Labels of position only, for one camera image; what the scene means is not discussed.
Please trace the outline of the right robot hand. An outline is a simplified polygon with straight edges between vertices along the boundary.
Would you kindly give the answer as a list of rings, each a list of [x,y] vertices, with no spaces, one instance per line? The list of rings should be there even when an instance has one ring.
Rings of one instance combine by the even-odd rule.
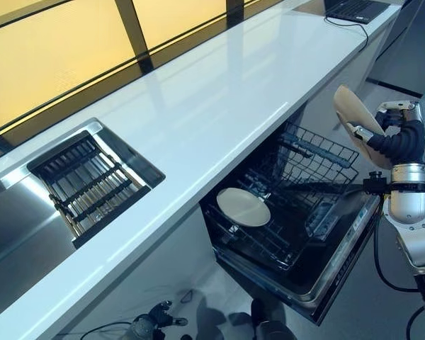
[[[423,164],[425,126],[417,101],[388,101],[378,106],[378,129],[347,122],[346,128],[362,153],[382,169],[399,164]]]

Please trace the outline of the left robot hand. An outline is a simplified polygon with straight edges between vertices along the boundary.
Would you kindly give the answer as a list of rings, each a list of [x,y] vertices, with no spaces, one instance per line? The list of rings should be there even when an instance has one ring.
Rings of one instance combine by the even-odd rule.
[[[159,304],[155,305],[149,311],[149,317],[154,324],[154,329],[161,329],[164,327],[185,327],[188,325],[188,320],[183,317],[173,317],[169,314],[169,310],[172,306],[172,301],[164,300]]]

